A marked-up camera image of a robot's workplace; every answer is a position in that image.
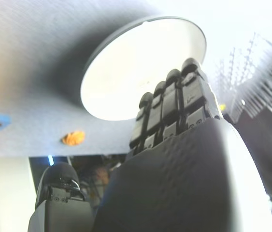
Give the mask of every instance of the orange object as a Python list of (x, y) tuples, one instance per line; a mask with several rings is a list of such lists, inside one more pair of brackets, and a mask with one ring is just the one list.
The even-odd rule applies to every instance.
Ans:
[(63, 139), (62, 142), (69, 146), (79, 145), (84, 141), (86, 134), (83, 131), (75, 131), (72, 133), (67, 134)]

